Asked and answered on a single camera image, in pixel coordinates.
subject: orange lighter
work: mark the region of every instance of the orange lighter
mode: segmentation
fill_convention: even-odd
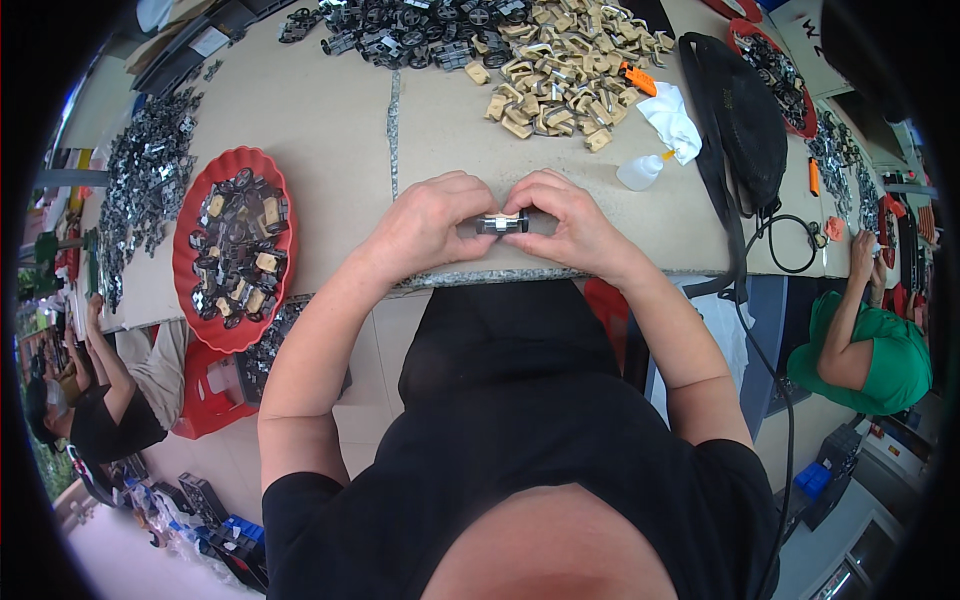
[[[620,69],[617,71],[617,74],[647,94],[651,96],[657,95],[657,86],[654,85],[654,78],[638,68],[630,66],[625,60],[620,63]]]
[[[820,169],[817,167],[817,159],[811,156],[807,160],[807,165],[810,168],[810,193],[816,197],[820,197]]]

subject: black mesh bag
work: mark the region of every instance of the black mesh bag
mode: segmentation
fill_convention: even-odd
[[[786,170],[786,130],[770,89],[744,59],[716,37],[684,34],[678,41],[704,145],[697,168],[728,234],[730,270],[706,283],[688,285],[694,298],[738,282],[735,301],[746,301],[746,251],[739,216],[769,219],[780,208]],[[730,164],[733,193],[727,185]]]

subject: green shirt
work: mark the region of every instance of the green shirt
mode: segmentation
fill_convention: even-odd
[[[930,352],[920,329],[894,313],[860,302],[851,342],[874,340],[874,356],[863,391],[829,385],[817,374],[833,313],[841,296],[827,292],[813,303],[810,343],[790,353],[786,374],[814,394],[868,415],[891,415],[912,406],[930,389]]]

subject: black bag strap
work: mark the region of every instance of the black bag strap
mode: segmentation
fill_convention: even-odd
[[[684,64],[693,107],[703,128],[703,147],[697,155],[697,169],[713,203],[713,210],[727,232],[727,248],[730,253],[730,268],[726,273],[710,281],[686,285],[684,292],[688,298],[720,293],[720,298],[742,303],[747,301],[747,253],[743,242],[743,225],[740,223],[739,209],[727,187],[726,155],[720,128],[717,126],[713,102],[704,84],[703,71],[693,48],[694,44],[721,42],[715,37],[688,33],[681,36],[677,43],[680,46],[680,58]],[[728,289],[732,283],[740,283],[735,286],[735,297],[733,290]]]

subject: black t-shirt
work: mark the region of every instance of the black t-shirt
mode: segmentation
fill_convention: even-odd
[[[420,403],[347,488],[292,473],[263,495],[271,598],[420,598],[476,518],[515,492],[578,483],[657,550],[681,600],[754,598],[777,533],[743,444],[675,437],[603,374],[512,382]]]
[[[133,392],[120,424],[113,422],[104,404],[109,389],[109,385],[87,388],[77,398],[70,427],[70,443],[84,460],[98,465],[126,458],[167,437],[140,388]]]

